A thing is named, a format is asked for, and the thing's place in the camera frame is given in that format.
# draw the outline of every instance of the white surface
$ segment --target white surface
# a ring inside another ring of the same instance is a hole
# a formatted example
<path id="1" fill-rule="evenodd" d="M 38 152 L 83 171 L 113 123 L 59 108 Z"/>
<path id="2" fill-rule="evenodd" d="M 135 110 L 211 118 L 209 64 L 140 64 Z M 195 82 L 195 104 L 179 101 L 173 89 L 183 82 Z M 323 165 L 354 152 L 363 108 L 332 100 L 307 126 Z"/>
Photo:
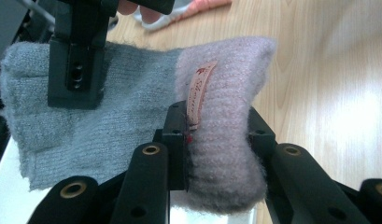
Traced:
<path id="1" fill-rule="evenodd" d="M 19 150 L 13 139 L 0 162 L 0 224 L 27 223 L 49 189 L 29 191 L 27 178 L 20 175 Z M 178 208 L 171 209 L 173 224 L 255 224 L 256 210 L 238 216 L 202 215 Z"/>

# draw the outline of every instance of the fabric label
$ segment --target fabric label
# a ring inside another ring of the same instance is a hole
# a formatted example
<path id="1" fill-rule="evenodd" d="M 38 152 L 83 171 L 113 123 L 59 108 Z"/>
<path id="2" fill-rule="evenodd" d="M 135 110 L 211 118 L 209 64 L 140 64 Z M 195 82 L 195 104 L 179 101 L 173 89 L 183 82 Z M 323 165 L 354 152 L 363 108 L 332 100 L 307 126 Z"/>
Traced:
<path id="1" fill-rule="evenodd" d="M 190 130 L 196 130 L 200 123 L 200 111 L 202 109 L 205 90 L 217 61 L 205 63 L 196 71 L 191 80 L 191 89 L 187 101 L 187 117 Z"/>

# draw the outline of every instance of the wooden surface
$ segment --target wooden surface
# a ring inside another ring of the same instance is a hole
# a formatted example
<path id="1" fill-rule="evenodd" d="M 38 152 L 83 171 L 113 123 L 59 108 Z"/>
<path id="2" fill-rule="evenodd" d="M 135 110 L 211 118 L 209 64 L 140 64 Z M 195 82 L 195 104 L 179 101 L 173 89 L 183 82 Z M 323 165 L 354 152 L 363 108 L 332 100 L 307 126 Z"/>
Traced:
<path id="1" fill-rule="evenodd" d="M 241 35 L 277 40 L 253 103 L 277 142 L 308 149 L 354 189 L 382 178 L 382 0 L 233 0 L 154 33 L 120 17 L 108 39 L 173 49 Z"/>

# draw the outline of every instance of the folded cloth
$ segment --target folded cloth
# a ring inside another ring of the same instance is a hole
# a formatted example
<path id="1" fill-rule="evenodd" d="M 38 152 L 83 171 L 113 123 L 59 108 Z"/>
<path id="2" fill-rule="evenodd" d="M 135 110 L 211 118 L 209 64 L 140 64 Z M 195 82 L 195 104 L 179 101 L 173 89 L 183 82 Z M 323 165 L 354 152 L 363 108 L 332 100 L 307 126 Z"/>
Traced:
<path id="1" fill-rule="evenodd" d="M 248 209 L 266 190 L 247 142 L 248 110 L 275 45 L 240 37 L 162 52 L 107 43 L 105 95 L 95 110 L 48 107 L 49 45 L 11 46 L 0 90 L 21 174 L 30 189 L 44 189 L 72 175 L 102 183 L 125 171 L 134 149 L 163 127 L 168 106 L 187 99 L 198 67 L 216 61 L 189 145 L 189 191 L 178 194 L 178 204 L 213 213 Z"/>
<path id="2" fill-rule="evenodd" d="M 139 8 L 134 13 L 134 18 L 136 21 L 141 22 L 141 25 L 146 30 L 155 31 L 168 26 L 174 21 L 180 21 L 199 12 L 207 11 L 215 7 L 222 7 L 231 3 L 232 0 L 176 0 L 173 11 L 169 15 L 162 15 L 157 21 L 151 24 L 142 21 Z"/>

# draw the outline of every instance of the human hand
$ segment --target human hand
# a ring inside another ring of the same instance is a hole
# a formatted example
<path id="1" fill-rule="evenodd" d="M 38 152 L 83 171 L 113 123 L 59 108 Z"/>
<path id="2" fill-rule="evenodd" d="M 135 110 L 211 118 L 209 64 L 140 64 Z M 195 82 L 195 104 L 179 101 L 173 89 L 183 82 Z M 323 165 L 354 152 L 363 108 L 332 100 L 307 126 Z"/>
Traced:
<path id="1" fill-rule="evenodd" d="M 118 5 L 118 12 L 122 15 L 130 15 L 138 8 L 138 4 L 129 2 L 127 0 L 120 0 Z M 142 21 L 144 23 L 154 23 L 161 17 L 161 13 L 149 9 L 147 7 L 140 6 L 140 13 L 142 15 Z"/>

